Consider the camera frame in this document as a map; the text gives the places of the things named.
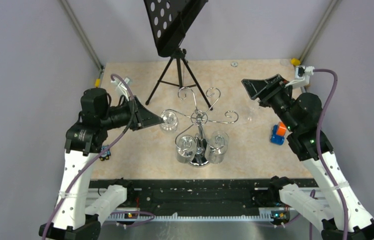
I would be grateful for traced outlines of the chrome wine glass rack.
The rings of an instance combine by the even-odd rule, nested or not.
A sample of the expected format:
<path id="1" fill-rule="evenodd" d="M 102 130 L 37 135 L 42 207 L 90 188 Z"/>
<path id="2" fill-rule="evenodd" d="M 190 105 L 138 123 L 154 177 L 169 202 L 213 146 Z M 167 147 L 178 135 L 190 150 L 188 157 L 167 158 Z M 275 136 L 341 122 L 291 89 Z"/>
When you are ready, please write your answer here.
<path id="1" fill-rule="evenodd" d="M 224 113 L 225 117 L 230 118 L 230 121 L 216 121 L 216 120 L 211 120 L 208 117 L 208 112 L 214 107 L 214 105 L 219 101 L 221 98 L 221 91 L 216 88 L 216 87 L 211 87 L 206 90 L 206 97 L 210 98 L 215 94 L 218 94 L 216 100 L 211 104 L 210 107 L 208 107 L 207 110 L 201 110 L 197 106 L 197 100 L 195 97 L 195 92 L 190 88 L 190 87 L 182 87 L 178 91 L 178 98 L 180 100 L 184 100 L 187 97 L 187 91 L 190 91 L 193 96 L 193 101 L 194 101 L 194 110 L 190 115 L 181 113 L 177 110 L 174 109 L 166 109 L 166 110 L 172 110 L 176 113 L 177 117 L 178 116 L 183 116 L 186 117 L 187 119 L 190 120 L 190 125 L 186 127 L 184 130 L 182 130 L 180 133 L 178 133 L 175 137 L 175 140 L 179 134 L 182 135 L 192 135 L 196 138 L 197 140 L 197 152 L 194 157 L 194 159 L 189 162 L 189 163 L 184 163 L 188 164 L 190 166 L 196 167 L 196 168 L 202 168 L 210 164 L 208 160 L 205 158 L 205 150 L 207 146 L 208 139 L 211 137 L 206 136 L 204 126 L 208 123 L 213 123 L 213 124 L 221 124 L 221 125 L 231 125 L 234 124 L 238 121 L 239 115 L 237 112 L 234 110 L 228 110 Z"/>

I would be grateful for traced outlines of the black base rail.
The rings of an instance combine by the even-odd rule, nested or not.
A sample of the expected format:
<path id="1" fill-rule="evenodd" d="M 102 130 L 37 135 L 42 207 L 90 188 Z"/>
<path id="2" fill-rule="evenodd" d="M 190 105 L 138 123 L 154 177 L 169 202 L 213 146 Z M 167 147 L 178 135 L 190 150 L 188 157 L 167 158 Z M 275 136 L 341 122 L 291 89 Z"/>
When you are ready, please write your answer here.
<path id="1" fill-rule="evenodd" d="M 108 186 L 127 187 L 123 210 L 135 209 L 158 217 L 258 216 L 264 209 L 290 210 L 269 192 L 269 178 L 261 179 L 100 179 L 90 190 L 103 193 Z"/>

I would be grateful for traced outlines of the black music stand tripod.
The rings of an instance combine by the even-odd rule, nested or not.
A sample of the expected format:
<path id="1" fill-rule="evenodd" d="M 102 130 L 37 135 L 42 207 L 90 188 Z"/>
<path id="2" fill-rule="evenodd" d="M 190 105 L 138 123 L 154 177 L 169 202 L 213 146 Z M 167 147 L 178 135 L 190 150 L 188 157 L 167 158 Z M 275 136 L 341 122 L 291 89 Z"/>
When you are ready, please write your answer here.
<path id="1" fill-rule="evenodd" d="M 184 73 L 185 70 L 187 70 L 194 82 L 194 84 L 189 85 L 189 87 L 197 87 L 207 106 L 210 110 L 213 109 L 208 97 L 205 95 L 189 67 L 186 59 L 186 49 L 181 48 L 181 43 L 185 39 L 188 29 L 206 3 L 206 0 L 144 1 L 157 53 L 161 58 L 169 58 L 169 62 L 146 100 L 147 105 L 150 104 L 160 84 L 175 86 L 179 89 L 187 87 L 187 85 L 184 84 Z M 171 83 L 163 80 L 173 61 L 176 61 L 178 83 Z"/>

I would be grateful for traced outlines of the blue owl sticker toy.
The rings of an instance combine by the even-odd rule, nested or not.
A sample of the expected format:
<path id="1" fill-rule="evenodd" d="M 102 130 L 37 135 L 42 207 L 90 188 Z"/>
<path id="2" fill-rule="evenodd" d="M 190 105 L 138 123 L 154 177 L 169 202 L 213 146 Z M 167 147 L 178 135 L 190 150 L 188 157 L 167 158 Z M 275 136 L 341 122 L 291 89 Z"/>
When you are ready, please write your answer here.
<path id="1" fill-rule="evenodd" d="M 102 152 L 102 155 L 99 157 L 100 161 L 103 162 L 103 161 L 107 161 L 110 159 L 111 152 L 110 152 L 109 145 L 102 146 L 100 151 Z"/>

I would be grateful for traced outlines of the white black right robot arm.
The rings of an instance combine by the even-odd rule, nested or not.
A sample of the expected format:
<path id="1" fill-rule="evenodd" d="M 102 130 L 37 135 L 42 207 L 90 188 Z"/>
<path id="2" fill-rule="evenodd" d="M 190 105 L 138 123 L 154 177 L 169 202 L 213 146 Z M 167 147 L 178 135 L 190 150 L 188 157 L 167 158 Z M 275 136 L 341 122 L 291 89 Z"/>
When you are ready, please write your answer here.
<path id="1" fill-rule="evenodd" d="M 278 74 L 264 80 L 243 79 L 241 83 L 250 99 L 271 108 L 286 126 L 290 149 L 311 173 L 328 204 L 321 205 L 289 178 L 277 176 L 270 182 L 269 202 L 295 209 L 325 240 L 374 239 L 374 217 L 355 195 L 321 130 L 320 98 L 309 92 L 294 98 L 293 88 Z"/>

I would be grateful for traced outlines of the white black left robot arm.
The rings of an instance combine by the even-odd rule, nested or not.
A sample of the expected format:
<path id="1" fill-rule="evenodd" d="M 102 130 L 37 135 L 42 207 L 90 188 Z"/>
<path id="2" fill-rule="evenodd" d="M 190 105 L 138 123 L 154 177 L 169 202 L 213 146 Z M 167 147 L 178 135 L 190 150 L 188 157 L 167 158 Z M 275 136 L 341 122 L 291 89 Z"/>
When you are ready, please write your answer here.
<path id="1" fill-rule="evenodd" d="M 136 96 L 124 97 L 117 106 L 103 88 L 91 88 L 80 99 L 78 120 L 66 132 L 64 170 L 54 210 L 40 226 L 44 240 L 96 240 L 102 225 L 114 210 L 135 201 L 130 183 L 118 180 L 106 187 L 92 204 L 87 195 L 92 165 L 105 152 L 108 131 L 122 128 L 137 131 L 163 123 L 163 119 L 146 109 Z"/>

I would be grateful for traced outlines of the blue orange toy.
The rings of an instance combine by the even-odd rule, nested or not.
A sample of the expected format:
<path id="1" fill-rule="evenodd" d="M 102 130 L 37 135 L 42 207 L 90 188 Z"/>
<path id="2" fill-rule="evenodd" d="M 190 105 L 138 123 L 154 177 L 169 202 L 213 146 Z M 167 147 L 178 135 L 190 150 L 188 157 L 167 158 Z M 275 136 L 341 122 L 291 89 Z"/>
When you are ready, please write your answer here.
<path id="1" fill-rule="evenodd" d="M 270 142 L 280 146 L 283 145 L 286 132 L 287 127 L 283 122 L 280 121 L 278 124 L 273 125 Z"/>

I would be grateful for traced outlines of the clear wine glass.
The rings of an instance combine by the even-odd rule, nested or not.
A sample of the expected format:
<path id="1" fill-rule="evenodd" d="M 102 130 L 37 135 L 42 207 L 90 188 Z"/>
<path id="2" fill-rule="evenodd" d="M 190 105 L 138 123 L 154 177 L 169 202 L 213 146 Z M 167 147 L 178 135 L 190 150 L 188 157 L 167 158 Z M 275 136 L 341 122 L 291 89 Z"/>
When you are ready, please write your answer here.
<path id="1" fill-rule="evenodd" d="M 256 99 L 251 100 L 251 102 L 249 102 L 249 105 L 248 105 L 247 120 L 252 122 L 256 118 L 256 115 L 259 109 L 260 109 L 259 99 L 256 98 Z"/>
<path id="2" fill-rule="evenodd" d="M 221 163 L 226 155 L 229 145 L 229 135 L 225 131 L 217 130 L 214 131 L 211 137 L 208 139 L 205 158 L 211 164 Z"/>
<path id="3" fill-rule="evenodd" d="M 178 130 L 178 117 L 176 113 L 172 110 L 164 110 L 161 113 L 161 118 L 163 119 L 163 123 L 159 126 L 164 133 L 172 134 Z"/>
<path id="4" fill-rule="evenodd" d="M 197 152 L 197 140 L 189 134 L 179 134 L 175 140 L 176 159 L 181 164 L 191 162 Z"/>

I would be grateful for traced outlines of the yellow corner clip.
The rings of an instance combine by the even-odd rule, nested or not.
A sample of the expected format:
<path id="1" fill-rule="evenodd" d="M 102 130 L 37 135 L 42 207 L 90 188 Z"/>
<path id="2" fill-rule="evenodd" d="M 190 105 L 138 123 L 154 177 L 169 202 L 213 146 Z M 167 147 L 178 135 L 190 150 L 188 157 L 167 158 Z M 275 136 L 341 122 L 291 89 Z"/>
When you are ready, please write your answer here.
<path id="1" fill-rule="evenodd" d="M 301 65 L 301 61 L 297 58 L 291 58 L 290 59 L 290 63 L 293 65 L 293 66 L 300 66 Z"/>
<path id="2" fill-rule="evenodd" d="M 99 78 L 96 79 L 94 86 L 96 88 L 100 87 L 101 80 Z"/>

